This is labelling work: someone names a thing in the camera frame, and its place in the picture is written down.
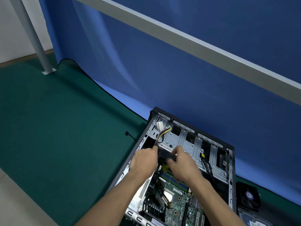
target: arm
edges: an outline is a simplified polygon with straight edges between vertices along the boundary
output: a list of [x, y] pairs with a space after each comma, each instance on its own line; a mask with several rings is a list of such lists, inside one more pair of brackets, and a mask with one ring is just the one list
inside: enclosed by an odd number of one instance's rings
[[76, 226], [119, 225], [126, 208], [137, 190], [158, 166], [158, 147], [138, 150], [130, 163], [130, 170], [105, 196], [103, 196]]
[[168, 159], [167, 163], [174, 176], [184, 181], [200, 202], [212, 226], [245, 226], [244, 222], [232, 211], [227, 203], [216, 193], [210, 182], [205, 179], [192, 157], [177, 146], [173, 152], [177, 161]]

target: left hand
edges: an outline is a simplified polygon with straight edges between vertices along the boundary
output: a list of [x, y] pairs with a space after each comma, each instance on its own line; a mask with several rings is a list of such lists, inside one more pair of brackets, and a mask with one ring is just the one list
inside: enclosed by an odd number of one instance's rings
[[130, 163], [129, 173], [145, 182], [158, 167], [158, 147], [137, 150]]

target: blue cloth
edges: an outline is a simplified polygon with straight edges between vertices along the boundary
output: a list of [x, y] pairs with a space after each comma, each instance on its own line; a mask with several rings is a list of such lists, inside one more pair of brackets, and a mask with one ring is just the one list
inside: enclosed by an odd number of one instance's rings
[[[299, 0], [113, 0], [301, 83]], [[301, 107], [75, 0], [40, 0], [69, 58], [148, 118], [158, 106], [236, 149], [236, 174], [301, 205]]]

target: forearm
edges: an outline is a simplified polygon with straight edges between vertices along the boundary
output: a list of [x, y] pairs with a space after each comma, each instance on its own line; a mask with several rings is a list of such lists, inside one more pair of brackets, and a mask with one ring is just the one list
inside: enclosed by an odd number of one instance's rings
[[138, 176], [129, 172], [84, 215], [76, 226], [119, 225], [126, 208], [143, 182]]
[[199, 175], [188, 185], [200, 202], [212, 226], [245, 226], [208, 180]]

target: cooling fan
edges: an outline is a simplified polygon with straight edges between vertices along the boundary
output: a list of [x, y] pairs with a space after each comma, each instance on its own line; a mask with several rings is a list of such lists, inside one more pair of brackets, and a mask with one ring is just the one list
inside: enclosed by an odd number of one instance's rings
[[236, 183], [237, 205], [244, 209], [258, 211], [261, 206], [258, 190], [254, 186], [237, 182]]

